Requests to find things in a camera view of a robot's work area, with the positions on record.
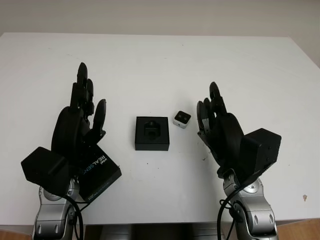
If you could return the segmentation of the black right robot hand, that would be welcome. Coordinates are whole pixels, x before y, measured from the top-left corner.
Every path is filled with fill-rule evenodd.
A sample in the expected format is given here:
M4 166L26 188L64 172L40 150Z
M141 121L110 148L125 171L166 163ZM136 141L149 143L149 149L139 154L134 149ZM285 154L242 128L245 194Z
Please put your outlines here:
M210 98L198 101L196 106L199 127L197 134L219 165L217 175L222 179L228 171L237 167L244 133L237 118L227 112L214 81L209 86L209 95Z

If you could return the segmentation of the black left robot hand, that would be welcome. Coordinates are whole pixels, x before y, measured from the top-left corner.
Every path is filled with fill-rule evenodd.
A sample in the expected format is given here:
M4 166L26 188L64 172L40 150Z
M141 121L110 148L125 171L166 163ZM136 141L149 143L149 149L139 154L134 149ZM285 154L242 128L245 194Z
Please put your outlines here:
M103 126L107 102L103 98L94 105L93 97L93 81L88 78L86 64L81 62L72 84L70 104L61 110L51 141L51 150L67 159L72 175L83 172L85 155L106 134Z

